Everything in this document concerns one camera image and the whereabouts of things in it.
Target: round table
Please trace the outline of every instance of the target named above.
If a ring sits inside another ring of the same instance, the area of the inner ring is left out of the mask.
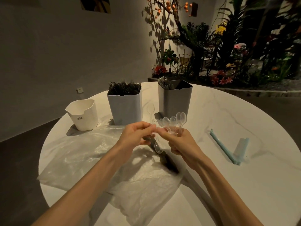
[[[149,121],[145,105],[153,102],[158,112],[158,83],[142,83],[143,120]],[[107,91],[92,96],[100,125],[112,118]],[[39,160],[39,174],[56,151],[45,145],[65,137],[73,125],[65,114],[48,134]],[[289,134],[268,114],[231,94],[193,85],[187,123],[204,153],[265,226],[295,226],[301,217],[301,153]],[[244,162],[234,165],[210,136],[210,129],[234,152],[240,139],[250,138]],[[199,176],[188,169],[191,187],[183,184],[154,216],[152,225],[215,225],[207,190]],[[49,206],[65,193],[41,184]],[[126,217],[107,204],[95,225],[129,225]]]

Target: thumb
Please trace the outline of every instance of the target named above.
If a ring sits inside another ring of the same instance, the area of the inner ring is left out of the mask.
[[[144,136],[149,136],[150,134],[152,134],[154,131],[156,130],[156,125],[153,124],[145,129],[139,130],[139,134],[142,137]]]
[[[177,139],[176,136],[169,134],[164,128],[157,128],[156,133],[158,133],[163,139],[171,142],[174,142]]]

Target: soil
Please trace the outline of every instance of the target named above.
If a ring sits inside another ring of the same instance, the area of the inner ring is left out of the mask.
[[[209,79],[207,80],[204,80],[204,78],[190,79],[186,77],[175,76],[172,74],[165,74],[165,76],[169,80],[182,79],[192,84],[197,84],[202,86],[213,86],[212,82]],[[243,87],[236,84],[235,81],[233,81],[230,84],[225,84],[224,86],[220,85],[218,87],[231,88],[231,89],[250,89],[250,90],[280,90],[280,91],[301,90],[301,79],[284,79],[281,82],[270,82],[266,85],[259,85],[256,87]]]

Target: person's right hand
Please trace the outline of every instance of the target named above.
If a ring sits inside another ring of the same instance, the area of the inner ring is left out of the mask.
[[[202,152],[187,129],[182,129],[180,137],[169,134],[164,128],[157,128],[156,132],[162,138],[168,140],[171,152],[181,155],[191,169],[196,170],[197,163],[200,160],[207,159],[207,156]]]

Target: person's left hand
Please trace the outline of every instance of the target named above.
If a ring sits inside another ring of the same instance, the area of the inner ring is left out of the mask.
[[[151,136],[155,130],[156,125],[151,125],[144,121],[126,125],[114,146],[121,153],[122,163],[126,163],[130,159],[133,149],[138,145],[150,145],[151,143],[143,140],[142,137]]]

